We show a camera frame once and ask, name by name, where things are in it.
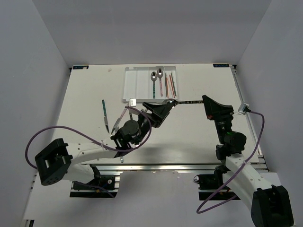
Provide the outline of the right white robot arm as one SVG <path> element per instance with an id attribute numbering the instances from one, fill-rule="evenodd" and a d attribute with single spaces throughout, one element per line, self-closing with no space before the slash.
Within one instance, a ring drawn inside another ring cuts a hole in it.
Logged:
<path id="1" fill-rule="evenodd" d="M 218 187 L 209 195 L 196 212 L 202 214 L 202 207 L 223 188 L 231 189 L 250 210 L 256 227 L 292 227 L 294 218 L 288 191 L 266 180 L 250 164 L 251 156 L 245 157 L 246 136 L 232 130 L 234 109 L 231 105 L 220 104 L 210 97 L 202 96 L 208 120 L 214 121 L 219 144 L 216 146 L 217 159 L 222 162 L 215 170 L 214 184 Z"/>

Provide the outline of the green handled knife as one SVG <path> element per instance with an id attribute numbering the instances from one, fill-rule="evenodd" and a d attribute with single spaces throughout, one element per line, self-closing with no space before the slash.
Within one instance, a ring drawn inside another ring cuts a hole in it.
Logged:
<path id="1" fill-rule="evenodd" d="M 104 113 L 104 123 L 107 132 L 109 133 L 109 125 L 108 125 L 108 119 L 107 119 L 107 111 L 106 111 L 106 105 L 105 105 L 105 100 L 102 99 L 102 106 L 103 106 L 103 113 Z"/>

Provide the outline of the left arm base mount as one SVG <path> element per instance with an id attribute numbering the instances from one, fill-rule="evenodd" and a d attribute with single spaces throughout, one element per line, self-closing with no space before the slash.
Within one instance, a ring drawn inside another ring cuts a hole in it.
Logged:
<path id="1" fill-rule="evenodd" d="M 90 165 L 94 178 L 88 183 L 72 182 L 71 198 L 109 198 L 116 197 L 119 182 L 117 174 L 101 174 L 96 165 Z"/>

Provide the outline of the green handled spoon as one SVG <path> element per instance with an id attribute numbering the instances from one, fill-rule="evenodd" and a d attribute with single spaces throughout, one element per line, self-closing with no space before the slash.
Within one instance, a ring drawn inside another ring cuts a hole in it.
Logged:
<path id="1" fill-rule="evenodd" d="M 155 73 L 155 71 L 153 71 L 151 73 L 151 80 L 152 80 L 152 95 L 153 95 L 153 99 L 156 98 L 156 87 L 155 87 L 155 82 L 157 80 L 157 75 Z"/>

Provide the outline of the pink handled knife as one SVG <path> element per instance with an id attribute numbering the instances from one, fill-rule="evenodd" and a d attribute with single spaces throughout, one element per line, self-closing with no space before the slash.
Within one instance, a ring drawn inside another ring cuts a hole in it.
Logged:
<path id="1" fill-rule="evenodd" d="M 127 108 L 125 107 L 124 110 L 122 111 L 121 115 L 116 120 L 116 122 L 115 122 L 115 124 L 114 124 L 114 126 L 112 128 L 112 131 L 111 131 L 111 136 L 114 135 L 119 130 L 119 124 L 120 124 L 123 116 L 125 115 L 126 110 L 127 110 Z"/>

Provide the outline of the white divided utensil tray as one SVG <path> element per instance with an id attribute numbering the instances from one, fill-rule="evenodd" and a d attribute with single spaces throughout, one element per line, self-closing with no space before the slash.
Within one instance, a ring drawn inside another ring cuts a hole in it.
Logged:
<path id="1" fill-rule="evenodd" d="M 156 87 L 156 98 L 153 99 L 152 95 L 152 80 L 151 73 L 155 71 L 157 75 L 157 70 L 161 68 L 163 72 L 162 77 L 162 88 L 163 97 L 160 96 L 160 83 L 159 78 L 155 82 Z M 174 96 L 173 86 L 171 83 L 171 72 L 173 73 L 174 83 L 176 87 L 177 96 Z M 165 91 L 165 78 L 164 73 L 167 74 L 168 86 L 169 86 L 169 98 L 166 97 Z M 139 66 L 125 68 L 124 76 L 124 92 L 122 96 L 122 101 L 128 103 L 130 98 L 136 98 L 137 103 L 149 102 L 149 103 L 161 103 L 165 99 L 179 99 L 178 93 L 178 75 L 175 66 Z"/>

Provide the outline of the right blue corner sticker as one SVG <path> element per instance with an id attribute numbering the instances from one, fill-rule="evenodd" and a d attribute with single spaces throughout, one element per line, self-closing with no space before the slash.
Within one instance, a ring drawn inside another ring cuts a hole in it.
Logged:
<path id="1" fill-rule="evenodd" d="M 226 64 L 226 63 L 214 63 L 213 64 L 213 67 L 214 68 L 229 68 L 229 64 Z"/>

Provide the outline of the blue corner sticker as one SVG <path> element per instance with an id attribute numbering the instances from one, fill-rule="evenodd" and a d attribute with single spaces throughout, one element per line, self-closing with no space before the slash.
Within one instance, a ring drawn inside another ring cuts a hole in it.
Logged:
<path id="1" fill-rule="evenodd" d="M 89 68 L 89 65 L 76 65 L 73 66 L 73 70 L 87 70 Z"/>
<path id="2" fill-rule="evenodd" d="M 229 64 L 226 64 L 226 63 L 214 63 L 213 64 L 213 67 L 214 68 L 229 68 Z"/>

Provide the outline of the dark handled spoon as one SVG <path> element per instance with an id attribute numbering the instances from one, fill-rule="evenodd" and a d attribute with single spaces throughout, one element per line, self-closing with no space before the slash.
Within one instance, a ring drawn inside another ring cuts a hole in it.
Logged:
<path id="1" fill-rule="evenodd" d="M 163 104 L 172 104 L 173 106 L 177 105 L 189 105 L 189 104 L 203 104 L 203 100 L 189 100 L 189 101 L 178 101 L 176 99 L 165 99 Z"/>

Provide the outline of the pink handled spoon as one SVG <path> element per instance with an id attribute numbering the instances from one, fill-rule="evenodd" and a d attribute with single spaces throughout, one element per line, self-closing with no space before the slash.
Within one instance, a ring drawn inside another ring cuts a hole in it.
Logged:
<path id="1" fill-rule="evenodd" d="M 162 88 L 162 77 L 163 77 L 163 72 L 162 69 L 159 68 L 157 70 L 157 77 L 159 78 L 159 83 L 160 83 L 160 96 L 163 97 L 163 88 Z"/>

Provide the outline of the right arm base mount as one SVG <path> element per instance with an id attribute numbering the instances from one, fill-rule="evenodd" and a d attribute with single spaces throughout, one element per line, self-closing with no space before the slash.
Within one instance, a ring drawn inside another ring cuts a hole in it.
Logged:
<path id="1" fill-rule="evenodd" d="M 193 181 L 199 185 L 199 200 L 204 201 L 209 197 L 216 189 L 223 185 L 223 174 L 229 171 L 224 165 L 217 166 L 213 174 L 199 174 L 193 178 Z M 211 201 L 225 201 L 230 198 L 233 200 L 239 200 L 239 197 L 230 190 L 228 186 L 221 189 Z"/>

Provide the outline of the left blue corner sticker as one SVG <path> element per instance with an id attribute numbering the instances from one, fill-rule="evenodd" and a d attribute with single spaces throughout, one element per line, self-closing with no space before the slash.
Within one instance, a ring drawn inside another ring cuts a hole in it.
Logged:
<path id="1" fill-rule="evenodd" d="M 73 66 L 73 70 L 87 70 L 89 68 L 89 65 L 76 65 Z"/>

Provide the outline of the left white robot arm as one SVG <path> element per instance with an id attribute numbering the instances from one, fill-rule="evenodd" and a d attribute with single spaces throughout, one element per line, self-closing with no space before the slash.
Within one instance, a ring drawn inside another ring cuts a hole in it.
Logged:
<path id="1" fill-rule="evenodd" d="M 123 157 L 139 149 L 149 139 L 152 129 L 162 125 L 177 100 L 166 100 L 163 104 L 144 102 L 144 109 L 127 106 L 126 110 L 137 115 L 115 131 L 110 139 L 115 147 L 105 141 L 95 140 L 84 133 L 71 129 L 72 132 L 90 140 L 89 143 L 67 143 L 62 138 L 53 140 L 36 157 L 36 167 L 43 186 L 53 185 L 61 180 L 79 182 L 94 189 L 99 186 L 98 169 L 89 164 L 97 159 L 114 159 Z"/>

